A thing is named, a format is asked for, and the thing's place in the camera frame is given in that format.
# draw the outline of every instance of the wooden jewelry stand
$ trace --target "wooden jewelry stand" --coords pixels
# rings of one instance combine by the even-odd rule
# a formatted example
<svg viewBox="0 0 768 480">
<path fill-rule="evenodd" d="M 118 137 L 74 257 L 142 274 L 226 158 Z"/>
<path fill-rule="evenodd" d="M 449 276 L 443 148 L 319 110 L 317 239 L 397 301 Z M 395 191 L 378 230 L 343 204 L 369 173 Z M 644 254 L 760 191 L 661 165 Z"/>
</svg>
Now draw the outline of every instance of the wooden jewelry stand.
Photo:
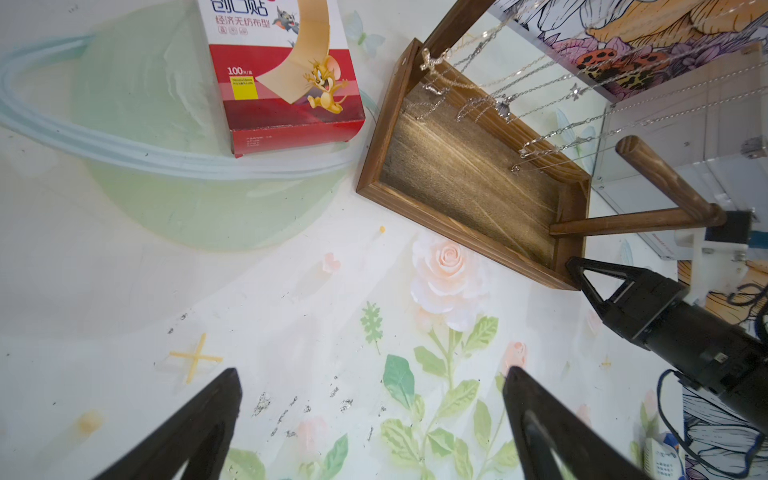
<svg viewBox="0 0 768 480">
<path fill-rule="evenodd" d="M 452 87 L 423 71 L 422 49 L 452 47 L 493 0 L 458 0 L 424 43 L 415 39 L 396 63 L 357 192 L 532 280 L 578 290 L 565 262 L 584 255 L 584 238 L 609 233 L 714 227 L 725 213 L 707 203 L 638 137 L 616 150 L 679 207 L 588 219 L 591 177 L 563 153 L 531 163 L 544 170 L 513 174 L 518 151 L 538 137 L 521 121 L 491 109 L 477 123 L 455 119 L 469 98 L 485 96 L 446 62 L 439 72 L 471 88 Z M 422 82 L 447 89 L 446 102 L 417 121 L 407 108 L 432 100 Z M 535 150 L 552 149 L 541 141 Z"/>
</svg>

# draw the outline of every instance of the printed leaf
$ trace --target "printed leaf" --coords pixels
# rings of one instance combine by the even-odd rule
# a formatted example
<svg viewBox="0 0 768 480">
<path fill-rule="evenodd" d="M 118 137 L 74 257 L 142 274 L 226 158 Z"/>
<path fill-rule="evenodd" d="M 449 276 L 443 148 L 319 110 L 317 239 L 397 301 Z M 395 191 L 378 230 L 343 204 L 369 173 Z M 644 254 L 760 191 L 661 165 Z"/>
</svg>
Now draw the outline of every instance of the printed leaf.
<svg viewBox="0 0 768 480">
<path fill-rule="evenodd" d="M 319 468 L 320 462 L 303 463 L 299 465 L 299 473 L 303 473 L 307 478 L 314 478 L 315 471 Z"/>
<path fill-rule="evenodd" d="M 469 460 L 469 448 L 466 442 L 456 439 L 453 447 L 453 465 L 456 467 L 456 473 L 464 480 L 472 480 L 475 471 L 472 469 L 472 462 Z"/>
<path fill-rule="evenodd" d="M 375 303 L 366 302 L 366 308 L 362 309 L 363 315 L 360 319 L 363 329 L 366 331 L 366 342 L 375 343 L 376 351 L 379 350 L 377 340 L 382 338 L 382 317 L 379 316 L 379 308 Z"/>
<path fill-rule="evenodd" d="M 343 437 L 336 440 L 336 443 L 333 444 L 333 448 L 326 454 L 326 459 L 323 461 L 323 474 L 320 476 L 320 480 L 330 480 L 335 477 L 344 466 L 344 460 L 346 460 L 346 454 L 348 452 L 349 441 L 345 434 Z"/>
<path fill-rule="evenodd" d="M 648 431 L 648 414 L 645 411 L 645 404 L 640 404 L 640 424 L 643 426 L 643 431 Z"/>
<path fill-rule="evenodd" d="M 437 411 L 438 418 L 450 417 L 464 412 L 478 395 L 480 382 L 477 380 L 464 380 L 453 390 L 445 394 L 445 398 Z"/>
<path fill-rule="evenodd" d="M 645 431 L 645 436 L 654 439 L 659 435 L 659 415 L 654 415 L 652 420 L 648 422 L 648 430 Z"/>
<path fill-rule="evenodd" d="M 640 450 L 640 445 L 637 444 L 637 442 L 632 441 L 629 444 L 629 453 L 630 457 L 632 457 L 632 462 L 638 467 L 643 466 L 643 451 Z"/>
<path fill-rule="evenodd" d="M 482 400 L 475 404 L 475 438 L 483 450 L 491 446 L 491 413 Z"/>
<path fill-rule="evenodd" d="M 422 364 L 422 368 L 425 372 L 437 376 L 445 376 L 445 362 L 438 358 L 437 355 L 430 352 L 423 346 L 417 346 L 414 348 L 413 353 L 416 355 L 416 362 Z"/>
<path fill-rule="evenodd" d="M 230 449 L 222 472 L 226 472 L 232 479 L 266 480 L 266 469 L 259 456 L 247 450 Z"/>
<path fill-rule="evenodd" d="M 464 345 L 465 352 L 471 352 L 472 350 L 481 350 L 491 344 L 494 337 L 496 337 L 496 331 L 498 330 L 498 318 L 495 316 L 484 316 L 475 324 L 475 328 L 467 338 L 467 343 Z"/>
<path fill-rule="evenodd" d="M 392 460 L 398 465 L 409 467 L 419 465 L 419 445 L 413 438 L 410 427 L 406 427 L 398 419 L 382 422 L 382 437 L 389 445 Z"/>
<path fill-rule="evenodd" d="M 563 480 L 578 480 L 576 475 L 574 475 L 565 464 L 560 465 L 560 475 L 563 477 Z"/>
<path fill-rule="evenodd" d="M 492 460 L 502 467 L 516 468 L 520 465 L 518 448 L 515 446 L 515 441 L 510 440 L 502 445 L 498 452 L 496 452 L 496 455 L 493 455 Z"/>
<path fill-rule="evenodd" d="M 443 429 L 435 429 L 427 434 L 432 453 L 438 457 L 445 457 L 453 453 L 453 434 Z"/>
<path fill-rule="evenodd" d="M 416 395 L 413 399 L 413 415 L 416 423 L 419 423 L 424 419 L 424 408 L 424 399 L 421 395 Z"/>
<path fill-rule="evenodd" d="M 451 347 L 457 346 L 461 342 L 461 340 L 462 340 L 462 335 L 464 335 L 463 332 L 457 332 L 454 329 L 448 329 L 448 343 L 449 343 L 449 345 Z"/>
<path fill-rule="evenodd" d="M 410 410 L 415 395 L 415 383 L 408 360 L 401 356 L 388 355 L 382 381 L 392 398 Z"/>
<path fill-rule="evenodd" d="M 503 393 L 504 383 L 507 381 L 507 379 L 501 373 L 497 373 L 494 380 L 496 380 L 496 388 L 498 389 L 499 393 Z"/>
</svg>

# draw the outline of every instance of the wooden post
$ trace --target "wooden post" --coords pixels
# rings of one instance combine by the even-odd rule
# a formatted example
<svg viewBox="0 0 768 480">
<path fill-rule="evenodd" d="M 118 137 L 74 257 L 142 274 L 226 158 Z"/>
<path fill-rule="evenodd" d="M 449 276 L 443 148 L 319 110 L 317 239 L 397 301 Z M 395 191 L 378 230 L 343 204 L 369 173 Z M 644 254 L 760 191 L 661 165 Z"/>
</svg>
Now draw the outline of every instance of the wooden post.
<svg viewBox="0 0 768 480">
<path fill-rule="evenodd" d="M 424 41 L 424 48 L 429 49 L 432 57 L 441 55 L 464 36 L 482 14 L 491 8 L 493 2 L 494 0 L 458 0 Z M 406 94 L 427 75 L 427 70 L 420 68 L 423 63 L 421 55 L 413 62 Z"/>
<path fill-rule="evenodd" d="M 709 204 L 648 144 L 630 135 L 616 144 L 616 153 L 646 177 L 653 185 L 676 203 L 678 208 L 588 218 L 571 222 L 553 223 L 549 234 L 553 237 L 608 235 L 610 233 L 637 233 L 685 228 L 717 227 L 726 221 L 722 208 Z"/>
</svg>

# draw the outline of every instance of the bandage box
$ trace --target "bandage box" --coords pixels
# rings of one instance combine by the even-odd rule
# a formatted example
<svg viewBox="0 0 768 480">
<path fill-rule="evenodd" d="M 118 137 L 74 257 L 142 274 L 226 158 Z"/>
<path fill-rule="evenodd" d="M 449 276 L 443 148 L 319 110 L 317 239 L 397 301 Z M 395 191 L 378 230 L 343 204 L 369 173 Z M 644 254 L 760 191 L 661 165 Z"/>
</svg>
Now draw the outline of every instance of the bandage box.
<svg viewBox="0 0 768 480">
<path fill-rule="evenodd" d="M 197 0 L 235 157 L 348 141 L 365 122 L 336 0 Z"/>
</svg>

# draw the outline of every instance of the yellow stain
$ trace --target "yellow stain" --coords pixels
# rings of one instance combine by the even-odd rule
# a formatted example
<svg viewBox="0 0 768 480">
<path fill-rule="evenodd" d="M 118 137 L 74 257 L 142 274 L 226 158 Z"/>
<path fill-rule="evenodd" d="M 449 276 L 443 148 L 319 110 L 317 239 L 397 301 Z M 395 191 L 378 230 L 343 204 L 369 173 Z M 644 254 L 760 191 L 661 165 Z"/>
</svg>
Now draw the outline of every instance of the yellow stain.
<svg viewBox="0 0 768 480">
<path fill-rule="evenodd" d="M 104 424 L 104 416 L 96 410 L 90 410 L 82 415 L 77 421 L 78 430 L 83 435 L 90 435 L 99 430 Z"/>
<path fill-rule="evenodd" d="M 222 356 L 208 356 L 208 355 L 201 355 L 200 352 L 203 351 L 203 345 L 205 344 L 205 336 L 204 333 L 200 337 L 200 343 L 197 345 L 197 349 L 195 350 L 195 353 L 180 353 L 180 352 L 171 352 L 168 353 L 170 356 L 177 356 L 182 359 L 191 359 L 192 360 L 192 366 L 190 367 L 189 375 L 187 375 L 187 383 L 192 383 L 192 378 L 194 377 L 194 373 L 197 371 L 197 362 L 200 360 L 208 360 L 209 362 L 223 362 L 224 357 Z"/>
</svg>

